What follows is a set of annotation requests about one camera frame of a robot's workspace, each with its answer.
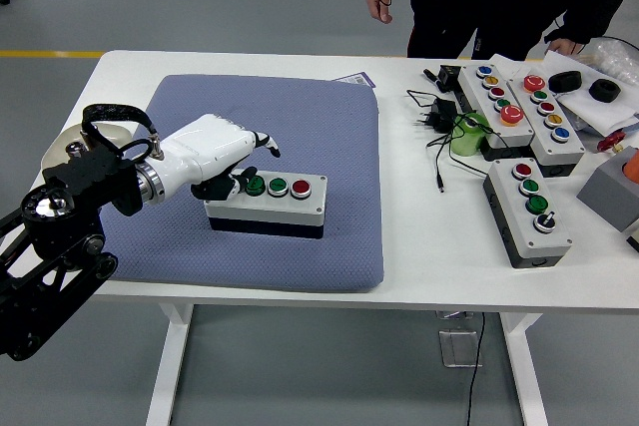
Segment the person's right hand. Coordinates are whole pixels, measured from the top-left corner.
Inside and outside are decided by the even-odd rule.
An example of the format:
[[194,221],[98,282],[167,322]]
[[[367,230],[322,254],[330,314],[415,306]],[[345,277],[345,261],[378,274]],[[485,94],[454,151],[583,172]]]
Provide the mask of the person's right hand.
[[390,14],[392,0],[365,0],[365,2],[371,18],[385,25],[392,22]]

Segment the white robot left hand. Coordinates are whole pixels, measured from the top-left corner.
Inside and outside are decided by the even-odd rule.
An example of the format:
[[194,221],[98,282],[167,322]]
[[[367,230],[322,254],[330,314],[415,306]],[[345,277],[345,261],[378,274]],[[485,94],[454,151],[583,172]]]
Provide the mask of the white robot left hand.
[[148,202],[161,203],[184,185],[199,191],[214,179],[229,189],[228,197],[234,196],[241,183],[232,170],[259,147],[267,148],[276,158],[281,155],[270,135],[205,114],[160,141],[157,150],[139,165],[140,177],[149,183]]

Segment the person's left hand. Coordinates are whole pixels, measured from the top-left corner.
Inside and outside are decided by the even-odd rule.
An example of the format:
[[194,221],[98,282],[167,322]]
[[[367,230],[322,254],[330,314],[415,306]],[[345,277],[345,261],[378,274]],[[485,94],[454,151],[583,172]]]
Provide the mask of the person's left hand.
[[547,52],[555,52],[563,56],[574,56],[582,52],[585,45],[566,38],[557,38],[548,43]]

